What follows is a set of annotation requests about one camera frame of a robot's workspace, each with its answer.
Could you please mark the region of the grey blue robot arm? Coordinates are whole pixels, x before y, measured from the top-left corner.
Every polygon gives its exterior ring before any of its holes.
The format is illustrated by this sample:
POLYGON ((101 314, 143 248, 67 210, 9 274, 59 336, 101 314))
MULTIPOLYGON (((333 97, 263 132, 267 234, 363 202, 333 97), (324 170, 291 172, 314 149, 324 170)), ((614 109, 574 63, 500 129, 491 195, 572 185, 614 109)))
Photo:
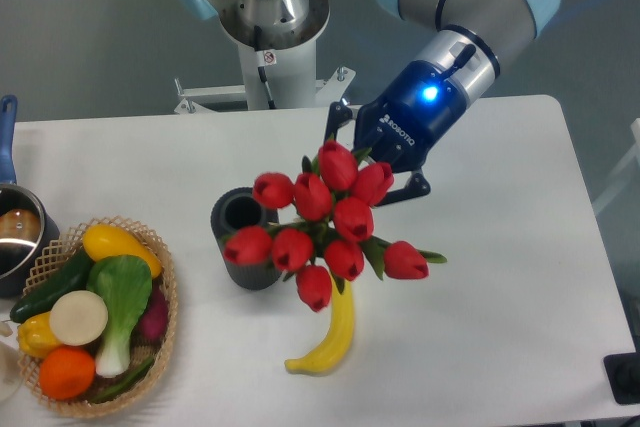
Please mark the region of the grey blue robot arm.
POLYGON ((216 18, 237 46, 252 110, 330 106, 334 135, 355 125, 354 145, 372 161, 408 173, 406 185, 375 198, 402 202, 430 191, 428 152, 501 72, 543 31, 560 0, 377 0, 389 14, 434 30, 433 39, 372 102, 348 107, 335 85, 316 82, 316 41, 328 0, 180 0, 216 18))

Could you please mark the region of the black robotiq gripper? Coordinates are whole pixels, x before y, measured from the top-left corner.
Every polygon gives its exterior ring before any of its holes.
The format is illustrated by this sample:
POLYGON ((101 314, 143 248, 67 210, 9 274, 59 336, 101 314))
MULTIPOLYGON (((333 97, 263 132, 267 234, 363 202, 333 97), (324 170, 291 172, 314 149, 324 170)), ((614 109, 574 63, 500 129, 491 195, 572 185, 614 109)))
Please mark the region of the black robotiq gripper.
MULTIPOLYGON (((387 162, 394 173, 421 168, 428 152, 465 113, 464 94, 435 67, 411 62, 384 92, 364 106, 346 100, 330 104, 324 140, 337 140, 340 129, 353 124, 350 143, 368 148, 369 157, 387 162)), ((389 191, 377 206, 429 195, 431 185, 421 171, 413 171, 402 188, 389 191)))

